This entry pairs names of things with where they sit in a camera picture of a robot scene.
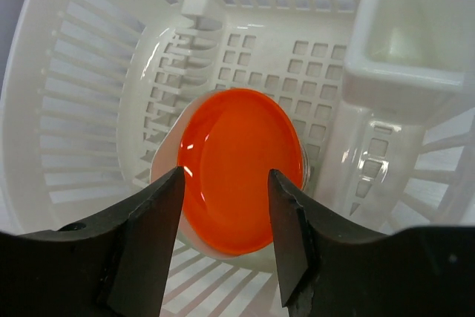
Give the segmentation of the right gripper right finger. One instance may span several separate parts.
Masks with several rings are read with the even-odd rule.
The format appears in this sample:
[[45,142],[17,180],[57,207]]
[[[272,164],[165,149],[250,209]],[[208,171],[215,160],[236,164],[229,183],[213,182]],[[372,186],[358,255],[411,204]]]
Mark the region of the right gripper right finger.
[[268,176],[281,303],[291,316],[472,316],[474,228],[416,226],[392,235]]

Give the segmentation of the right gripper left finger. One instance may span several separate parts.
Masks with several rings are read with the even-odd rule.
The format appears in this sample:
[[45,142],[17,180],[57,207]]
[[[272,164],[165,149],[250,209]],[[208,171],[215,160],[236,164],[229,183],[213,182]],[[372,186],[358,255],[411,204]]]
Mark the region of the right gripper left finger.
[[1,235],[3,316],[158,316],[183,206],[177,167],[61,229]]

